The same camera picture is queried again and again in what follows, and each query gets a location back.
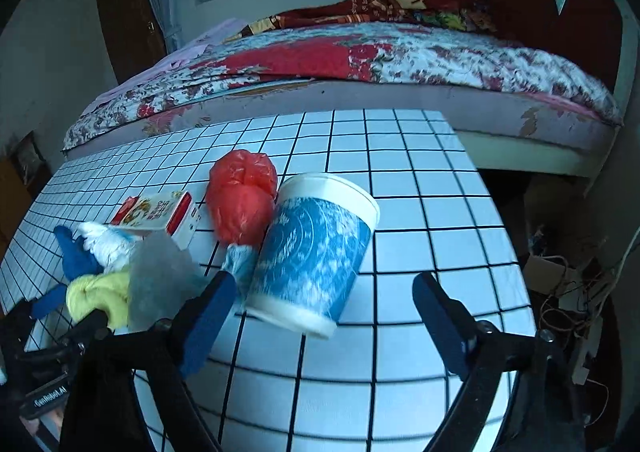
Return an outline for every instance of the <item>red and white box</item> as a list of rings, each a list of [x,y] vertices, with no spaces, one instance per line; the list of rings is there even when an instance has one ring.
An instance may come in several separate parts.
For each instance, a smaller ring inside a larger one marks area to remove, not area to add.
[[[180,249],[187,249],[200,222],[200,210],[186,191],[129,197],[110,225],[146,237],[164,229]]]

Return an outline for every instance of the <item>blue paper cup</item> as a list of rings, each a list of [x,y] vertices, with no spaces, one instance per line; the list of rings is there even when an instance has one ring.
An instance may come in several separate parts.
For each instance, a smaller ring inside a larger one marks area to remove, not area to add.
[[[331,174],[300,174],[280,187],[245,307],[309,336],[335,331],[380,219],[373,197]]]

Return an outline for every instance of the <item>pink blanket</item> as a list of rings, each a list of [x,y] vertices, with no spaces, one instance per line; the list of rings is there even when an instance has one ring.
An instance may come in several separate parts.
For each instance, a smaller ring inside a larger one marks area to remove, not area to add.
[[[84,109],[84,111],[82,111],[80,117],[91,114],[101,104],[107,103],[113,98],[121,96],[128,90],[132,90],[135,87],[149,82],[150,80],[153,80],[154,78],[157,78],[162,74],[166,74],[171,70],[178,69],[179,67],[184,67],[193,59],[201,56],[208,46],[220,45],[226,38],[229,38],[242,31],[242,28],[246,27],[247,24],[248,23],[246,20],[229,18],[228,20],[221,22],[217,26],[212,27],[209,31],[203,33],[195,40],[192,40],[184,47],[165,56],[155,66],[150,67],[143,72],[140,72],[140,74],[136,74],[134,77],[130,78],[124,83],[121,83],[119,86],[102,93],[100,96],[94,99],[94,101],[92,101],[91,104],[86,109]]]

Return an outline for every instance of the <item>white grid mat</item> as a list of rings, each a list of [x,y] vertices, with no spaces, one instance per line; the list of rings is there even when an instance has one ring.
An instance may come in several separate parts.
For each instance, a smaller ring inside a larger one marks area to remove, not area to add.
[[[439,112],[347,110],[195,128],[63,165],[31,207],[0,266],[5,311],[64,282],[53,228],[107,222],[129,196],[185,189],[200,203],[212,164],[234,148],[267,153],[278,182],[328,171],[372,193],[382,217],[361,275],[328,341],[244,313],[226,321],[204,369],[188,379],[225,452],[423,450],[455,398],[412,301],[415,274],[433,270],[478,319],[532,335],[529,298],[500,216]],[[222,264],[206,207],[190,252],[207,276]],[[29,349],[70,326],[66,308],[38,323]],[[476,446],[489,450],[506,410],[504,374]],[[140,403],[158,450],[169,451],[144,374]]]

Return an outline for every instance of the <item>floral bedspread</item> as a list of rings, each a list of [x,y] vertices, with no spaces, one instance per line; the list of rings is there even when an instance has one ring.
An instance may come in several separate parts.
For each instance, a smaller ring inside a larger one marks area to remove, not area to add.
[[[545,92],[584,105],[608,123],[622,119],[603,83],[555,54],[468,32],[369,22],[279,30],[207,48],[190,65],[80,117],[64,149],[232,89],[310,78]]]

